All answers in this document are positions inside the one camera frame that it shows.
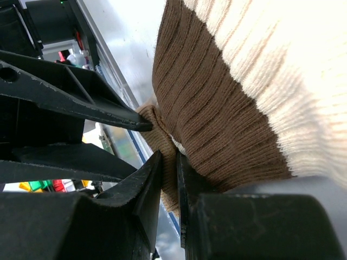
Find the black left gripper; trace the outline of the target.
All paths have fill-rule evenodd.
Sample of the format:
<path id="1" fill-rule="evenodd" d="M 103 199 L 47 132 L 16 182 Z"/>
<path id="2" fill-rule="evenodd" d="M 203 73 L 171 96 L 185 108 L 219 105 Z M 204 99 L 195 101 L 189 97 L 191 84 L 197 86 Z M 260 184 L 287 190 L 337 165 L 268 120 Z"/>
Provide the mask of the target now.
<path id="1" fill-rule="evenodd" d="M 1 95 L 1 183 L 120 182 L 136 168 L 93 144 L 80 143 L 84 119 L 137 132 L 152 130 L 152 123 L 92 70 L 1 51 Z M 55 143 L 74 145 L 50 145 Z"/>

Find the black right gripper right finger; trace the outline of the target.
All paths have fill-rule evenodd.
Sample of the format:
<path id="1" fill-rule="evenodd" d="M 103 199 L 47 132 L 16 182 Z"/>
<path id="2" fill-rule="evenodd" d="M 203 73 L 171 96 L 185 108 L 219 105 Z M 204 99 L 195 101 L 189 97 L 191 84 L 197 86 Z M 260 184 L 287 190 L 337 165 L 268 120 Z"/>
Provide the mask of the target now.
<path id="1" fill-rule="evenodd" d="M 221 193 L 182 154 L 177 179 L 186 259 L 346 259 L 312 196 Z"/>

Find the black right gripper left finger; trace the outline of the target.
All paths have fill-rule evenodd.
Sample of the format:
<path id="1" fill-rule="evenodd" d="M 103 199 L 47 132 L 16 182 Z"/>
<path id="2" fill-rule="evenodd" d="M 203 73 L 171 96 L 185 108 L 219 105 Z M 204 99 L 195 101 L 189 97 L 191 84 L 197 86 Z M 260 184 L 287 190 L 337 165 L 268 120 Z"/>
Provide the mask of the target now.
<path id="1" fill-rule="evenodd" d="M 155 251 L 162 154 L 95 198 L 1 193 L 1 259 L 149 259 Z"/>

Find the cream and brown sock pair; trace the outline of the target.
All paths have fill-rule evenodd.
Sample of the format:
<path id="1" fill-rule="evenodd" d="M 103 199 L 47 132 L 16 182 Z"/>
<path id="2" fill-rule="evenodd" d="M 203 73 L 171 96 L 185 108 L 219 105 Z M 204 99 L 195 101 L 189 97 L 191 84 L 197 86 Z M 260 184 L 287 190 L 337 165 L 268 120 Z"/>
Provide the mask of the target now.
<path id="1" fill-rule="evenodd" d="M 346 186 L 346 1 L 167 1 L 152 85 L 138 113 L 168 211 L 177 152 L 221 192 L 317 175 Z"/>

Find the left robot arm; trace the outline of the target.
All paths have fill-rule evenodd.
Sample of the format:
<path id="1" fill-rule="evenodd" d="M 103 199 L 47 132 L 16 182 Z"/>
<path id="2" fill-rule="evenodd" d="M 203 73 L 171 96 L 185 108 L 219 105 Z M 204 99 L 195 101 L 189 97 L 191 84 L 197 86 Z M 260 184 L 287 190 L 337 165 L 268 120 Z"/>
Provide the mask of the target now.
<path id="1" fill-rule="evenodd" d="M 76 40 L 98 63 L 95 38 L 76 1 L 1 1 L 1 182 L 118 182 L 134 167 L 82 142 L 86 120 L 132 131 L 151 123 L 94 70 L 41 59 L 45 44 Z"/>

